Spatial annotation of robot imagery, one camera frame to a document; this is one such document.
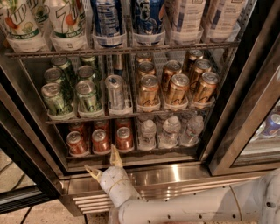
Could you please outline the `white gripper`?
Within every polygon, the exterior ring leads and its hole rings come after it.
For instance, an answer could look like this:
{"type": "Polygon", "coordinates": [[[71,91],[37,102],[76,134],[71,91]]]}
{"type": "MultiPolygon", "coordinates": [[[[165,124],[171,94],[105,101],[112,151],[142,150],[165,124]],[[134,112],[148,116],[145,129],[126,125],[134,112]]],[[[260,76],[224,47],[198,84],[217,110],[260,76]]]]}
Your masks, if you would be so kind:
{"type": "Polygon", "coordinates": [[[110,197],[113,205],[118,208],[128,200],[137,200],[141,196],[130,182],[127,172],[123,169],[123,161],[117,148],[111,145],[110,166],[102,172],[85,164],[90,176],[100,182],[102,190],[110,197]]]}

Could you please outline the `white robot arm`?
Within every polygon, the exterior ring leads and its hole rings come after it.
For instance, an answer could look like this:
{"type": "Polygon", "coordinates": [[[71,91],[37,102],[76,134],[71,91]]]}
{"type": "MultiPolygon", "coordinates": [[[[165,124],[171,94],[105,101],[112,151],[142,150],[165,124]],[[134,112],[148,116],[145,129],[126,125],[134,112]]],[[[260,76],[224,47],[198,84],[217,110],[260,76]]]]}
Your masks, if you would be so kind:
{"type": "Polygon", "coordinates": [[[142,199],[123,168],[115,146],[106,171],[85,166],[117,209],[120,224],[185,221],[251,221],[280,224],[280,169],[235,185],[166,200],[142,199]]]}

